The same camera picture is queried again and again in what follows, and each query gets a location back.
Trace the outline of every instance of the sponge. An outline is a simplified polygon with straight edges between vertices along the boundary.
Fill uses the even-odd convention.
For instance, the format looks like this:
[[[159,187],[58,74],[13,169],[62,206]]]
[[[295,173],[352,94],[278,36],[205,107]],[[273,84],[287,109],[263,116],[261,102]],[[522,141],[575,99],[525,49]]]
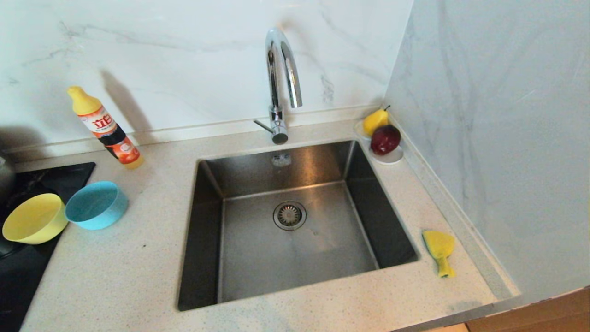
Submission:
[[[455,271],[448,264],[447,257],[455,249],[455,238],[436,230],[425,230],[422,232],[422,237],[430,255],[437,261],[438,276],[454,277]]]

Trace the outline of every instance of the dish soap bottle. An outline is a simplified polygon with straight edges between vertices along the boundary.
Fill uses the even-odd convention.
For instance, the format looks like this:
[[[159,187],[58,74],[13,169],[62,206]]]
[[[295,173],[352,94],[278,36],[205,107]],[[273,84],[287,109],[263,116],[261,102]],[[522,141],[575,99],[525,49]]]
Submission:
[[[72,108],[82,123],[121,164],[130,169],[143,164],[143,156],[139,150],[113,120],[100,100],[87,95],[79,86],[71,86],[68,94],[73,101]]]

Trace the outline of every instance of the yellow bowl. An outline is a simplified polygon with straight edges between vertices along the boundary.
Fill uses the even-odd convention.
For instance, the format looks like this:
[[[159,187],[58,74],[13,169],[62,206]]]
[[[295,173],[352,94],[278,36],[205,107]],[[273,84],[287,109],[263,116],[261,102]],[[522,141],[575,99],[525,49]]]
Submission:
[[[2,235],[6,240],[30,245],[47,242],[68,225],[64,209],[58,195],[37,195],[19,205],[6,218]]]

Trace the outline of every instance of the drain strainer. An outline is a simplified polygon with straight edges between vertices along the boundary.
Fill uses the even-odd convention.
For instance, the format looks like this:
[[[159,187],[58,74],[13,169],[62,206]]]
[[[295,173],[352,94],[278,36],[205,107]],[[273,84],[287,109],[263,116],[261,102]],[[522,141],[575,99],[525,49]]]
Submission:
[[[282,202],[273,213],[274,223],[284,230],[298,229],[303,225],[306,217],[305,208],[296,201]]]

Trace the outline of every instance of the black cooktop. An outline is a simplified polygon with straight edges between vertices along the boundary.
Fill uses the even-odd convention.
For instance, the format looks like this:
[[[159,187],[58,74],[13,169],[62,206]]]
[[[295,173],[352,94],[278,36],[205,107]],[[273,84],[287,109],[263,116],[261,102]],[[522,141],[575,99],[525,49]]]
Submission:
[[[67,203],[76,191],[86,185],[95,165],[87,162],[18,173],[11,195],[0,204],[0,226],[4,225],[10,212],[36,195],[54,193]],[[0,332],[13,332],[21,328],[59,239],[60,235],[40,245],[25,245],[1,239]]]

